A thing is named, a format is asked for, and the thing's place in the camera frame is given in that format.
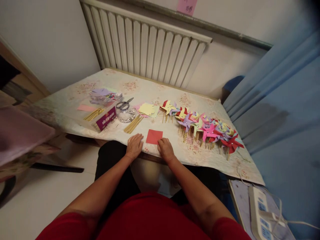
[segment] tile floor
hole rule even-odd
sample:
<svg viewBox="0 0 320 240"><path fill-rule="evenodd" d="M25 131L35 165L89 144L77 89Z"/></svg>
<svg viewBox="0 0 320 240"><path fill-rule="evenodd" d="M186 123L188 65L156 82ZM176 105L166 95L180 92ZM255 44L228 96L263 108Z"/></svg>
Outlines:
<svg viewBox="0 0 320 240"><path fill-rule="evenodd" d="M64 161L83 167L83 173L52 172L30 169L17 178L17 183L0 209L0 238L33 240L39 233L93 181L98 147L64 141L57 154L46 162ZM141 191L157 191L170 197L174 188L172 172L165 165L136 159L131 166Z"/></svg>

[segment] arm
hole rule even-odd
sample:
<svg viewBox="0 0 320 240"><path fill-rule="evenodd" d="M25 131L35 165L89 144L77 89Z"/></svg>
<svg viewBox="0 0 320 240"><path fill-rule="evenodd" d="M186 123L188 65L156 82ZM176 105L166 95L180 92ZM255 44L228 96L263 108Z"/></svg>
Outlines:
<svg viewBox="0 0 320 240"><path fill-rule="evenodd" d="M207 234L210 234L214 223L221 217L233 219L223 203L185 166L173 153L167 138L159 140L158 150L173 174L178 179L190 205L200 219Z"/></svg>
<svg viewBox="0 0 320 240"><path fill-rule="evenodd" d="M57 217L66 213L76 212L86 218L91 229L95 229L123 173L141 152L142 138L142 134L136 134L129 138L125 156L84 190Z"/></svg>

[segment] pipe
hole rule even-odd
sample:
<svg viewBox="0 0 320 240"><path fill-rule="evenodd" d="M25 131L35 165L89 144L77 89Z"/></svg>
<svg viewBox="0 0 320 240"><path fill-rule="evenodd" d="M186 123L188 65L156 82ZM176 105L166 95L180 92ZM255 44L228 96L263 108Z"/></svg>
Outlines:
<svg viewBox="0 0 320 240"><path fill-rule="evenodd" d="M264 42L264 41L249 37L249 36L244 35L242 33L238 33L238 32L232 31L230 29L227 29L227 28L224 28L224 27L221 27L221 26L218 26L218 25L203 21L203 20L198 19L198 18L191 17L189 15L182 14L180 12L171 10L169 8L161 7L159 5L156 5L156 4L153 4L153 3L150 3L150 2L146 2L146 1L143 1L143 0L120 0L120 1L128 3L128 4L132 4L134 6L137 6L137 7L140 7L140 8L144 8L144 9L156 12L156 13L163 14L165 16L168 16L168 17L171 17L171 18L174 18L174 19L189 23L189 24L191 24L193 26L196 26L196 27L199 27L199 28L202 28L202 29L205 29L205 30L217 33L217 34L220 34L220 35L228 37L228 38L235 39L235 40L240 41L240 42L247 43L249 45L252 45L252 46L267 50L267 51L269 51L273 46L270 43L267 43L267 42Z"/></svg>

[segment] white wall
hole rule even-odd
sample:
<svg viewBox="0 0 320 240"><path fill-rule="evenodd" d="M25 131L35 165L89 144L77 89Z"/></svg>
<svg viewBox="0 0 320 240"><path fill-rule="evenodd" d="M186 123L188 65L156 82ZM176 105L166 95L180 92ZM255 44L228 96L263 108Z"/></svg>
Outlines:
<svg viewBox="0 0 320 240"><path fill-rule="evenodd" d="M173 10L178 5L178 0L147 1ZM159 14L126 8L179 25ZM193 16L274 44L300 11L299 0L198 0ZM187 89L219 98L223 85L245 75L266 51L204 34L213 42ZM0 35L51 92L100 70L78 0L0 0Z"/></svg>
<svg viewBox="0 0 320 240"><path fill-rule="evenodd" d="M178 5L178 0L146 1L172 10ZM298 0L198 0L193 17L274 44L301 11ZM187 89L219 98L223 85L235 76L245 75L266 51L209 35L213 42L205 50Z"/></svg>
<svg viewBox="0 0 320 240"><path fill-rule="evenodd" d="M100 70L79 0L0 0L0 36L50 92Z"/></svg>

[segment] blue curtain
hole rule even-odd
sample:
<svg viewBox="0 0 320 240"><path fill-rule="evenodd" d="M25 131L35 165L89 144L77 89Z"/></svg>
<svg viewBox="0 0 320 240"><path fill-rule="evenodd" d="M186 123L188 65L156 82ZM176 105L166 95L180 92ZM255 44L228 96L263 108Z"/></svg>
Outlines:
<svg viewBox="0 0 320 240"><path fill-rule="evenodd" d="M320 28L306 11L223 104L287 220L320 226ZM320 231L290 224L297 239Z"/></svg>

